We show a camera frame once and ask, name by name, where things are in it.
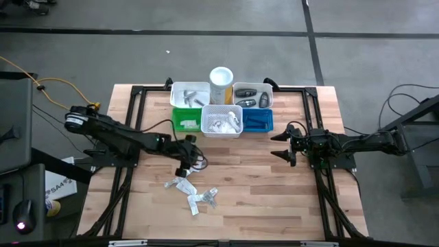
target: blue object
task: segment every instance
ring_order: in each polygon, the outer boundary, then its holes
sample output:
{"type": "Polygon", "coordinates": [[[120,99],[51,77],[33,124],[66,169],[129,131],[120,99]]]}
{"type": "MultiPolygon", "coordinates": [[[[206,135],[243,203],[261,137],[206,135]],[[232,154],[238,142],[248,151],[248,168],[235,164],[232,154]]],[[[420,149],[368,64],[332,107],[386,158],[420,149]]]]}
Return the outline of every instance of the blue object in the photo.
{"type": "Polygon", "coordinates": [[[244,132],[269,132],[273,130],[273,111],[271,109],[243,108],[244,132]]]}

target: green plastic bin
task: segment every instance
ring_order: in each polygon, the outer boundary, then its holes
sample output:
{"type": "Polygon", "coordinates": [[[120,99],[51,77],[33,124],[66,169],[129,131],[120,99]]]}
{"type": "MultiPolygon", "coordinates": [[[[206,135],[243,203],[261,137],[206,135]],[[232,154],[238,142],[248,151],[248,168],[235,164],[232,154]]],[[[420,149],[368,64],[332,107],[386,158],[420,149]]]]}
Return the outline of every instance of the green plastic bin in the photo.
{"type": "Polygon", "coordinates": [[[172,121],[178,132],[199,132],[201,131],[201,108],[174,108],[172,110],[172,121]],[[197,127],[181,125],[184,120],[195,120],[197,127]]]}

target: floor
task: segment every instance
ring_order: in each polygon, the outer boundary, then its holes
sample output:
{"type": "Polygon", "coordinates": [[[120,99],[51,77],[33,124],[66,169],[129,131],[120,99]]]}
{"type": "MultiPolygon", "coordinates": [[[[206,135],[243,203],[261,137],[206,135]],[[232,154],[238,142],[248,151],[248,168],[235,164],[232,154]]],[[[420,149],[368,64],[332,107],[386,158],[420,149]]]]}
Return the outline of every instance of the floor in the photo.
{"type": "MultiPolygon", "coordinates": [[[[378,128],[382,103],[396,85],[439,85],[439,0],[307,3],[303,7],[301,0],[59,0],[46,17],[9,6],[11,17],[0,21],[0,55],[41,78],[75,82],[89,99],[102,103],[103,113],[113,84],[162,83],[168,77],[207,81],[217,66],[229,67],[236,81],[262,82],[269,77],[279,84],[335,86],[345,126],[361,132],[378,128]],[[92,34],[28,34],[5,27],[90,29],[76,32],[92,34]],[[95,34],[95,29],[105,29],[107,35],[95,34]]],[[[1,62],[0,71],[14,69],[1,62]]],[[[47,91],[66,105],[84,103],[63,84],[48,83],[47,91]]],[[[399,92],[419,100],[438,93],[414,87],[399,92]]],[[[59,119],[65,114],[37,91],[34,103],[59,119]]],[[[392,103],[401,113],[416,106],[406,97],[395,97],[392,103]]],[[[396,117],[385,109],[382,122],[396,117]]],[[[36,115],[33,130],[34,147],[60,158],[84,156],[36,115]]],[[[80,149],[91,147],[86,139],[66,134],[80,149]]],[[[370,236],[439,245],[439,200],[400,199],[417,186],[406,159],[382,153],[355,158],[370,236]]],[[[69,207],[79,209],[80,195],[75,201],[69,207]]],[[[54,232],[55,237],[70,234],[74,216],[63,224],[64,230],[54,232]]],[[[54,223],[54,229],[60,228],[54,223]]]]}

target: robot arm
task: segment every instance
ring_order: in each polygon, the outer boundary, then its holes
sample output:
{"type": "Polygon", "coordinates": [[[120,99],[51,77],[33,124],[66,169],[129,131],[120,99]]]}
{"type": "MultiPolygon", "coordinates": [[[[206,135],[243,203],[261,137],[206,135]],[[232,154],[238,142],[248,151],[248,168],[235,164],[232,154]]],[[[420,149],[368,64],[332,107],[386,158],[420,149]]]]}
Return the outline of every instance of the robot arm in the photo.
{"type": "Polygon", "coordinates": [[[288,124],[282,134],[271,138],[274,141],[288,141],[290,149],[273,151],[272,154],[296,165],[296,153],[302,152],[313,159],[337,158],[341,154],[354,152],[382,151],[386,154],[402,156],[407,152],[403,137],[397,132],[376,132],[369,135],[350,137],[345,134],[336,134],[323,129],[313,129],[306,136],[300,129],[288,124]]]}
{"type": "MultiPolygon", "coordinates": [[[[200,153],[193,144],[196,137],[187,135],[184,140],[171,140],[171,135],[135,130],[97,113],[92,107],[72,106],[65,115],[65,128],[72,133],[83,134],[97,139],[108,147],[108,151],[120,159],[130,159],[137,149],[148,154],[166,156],[181,161],[177,176],[186,176],[186,169],[196,165],[200,153]]],[[[87,151],[90,156],[103,150],[87,151]]]]}

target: wooden table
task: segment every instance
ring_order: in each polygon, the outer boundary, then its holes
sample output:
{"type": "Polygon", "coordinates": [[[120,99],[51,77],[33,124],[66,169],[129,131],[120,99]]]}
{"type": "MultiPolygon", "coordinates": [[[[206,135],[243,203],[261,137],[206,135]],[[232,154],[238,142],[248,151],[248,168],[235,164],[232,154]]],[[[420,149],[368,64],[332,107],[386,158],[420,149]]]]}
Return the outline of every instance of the wooden table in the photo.
{"type": "MultiPolygon", "coordinates": [[[[116,84],[108,115],[124,122],[131,91],[130,84],[116,84]]],[[[332,86],[319,86],[318,99],[324,127],[343,133],[343,122],[332,86]]],[[[179,162],[141,153],[134,170],[123,231],[135,239],[324,239],[316,182],[307,159],[297,156],[297,166],[270,154],[285,150],[287,143],[270,137],[284,131],[287,122],[305,123],[302,97],[295,93],[275,93],[274,131],[245,133],[239,139],[210,139],[197,133],[196,145],[209,160],[209,167],[188,179],[202,193],[212,187],[219,192],[217,207],[198,203],[200,214],[192,216],[187,195],[163,183],[172,180],[179,162]]],[[[149,92],[141,128],[171,118],[168,92],[149,92]]],[[[154,132],[171,134],[169,123],[154,132]]],[[[184,138],[185,133],[178,133],[184,138]]],[[[115,169],[101,169],[92,177],[78,234],[87,231],[108,204],[115,169]]],[[[367,235],[357,184],[344,170],[334,171],[341,208],[359,231],[367,235]]],[[[331,229],[335,232],[332,211],[331,229]]],[[[113,228],[117,224],[117,213],[113,228]]]]}

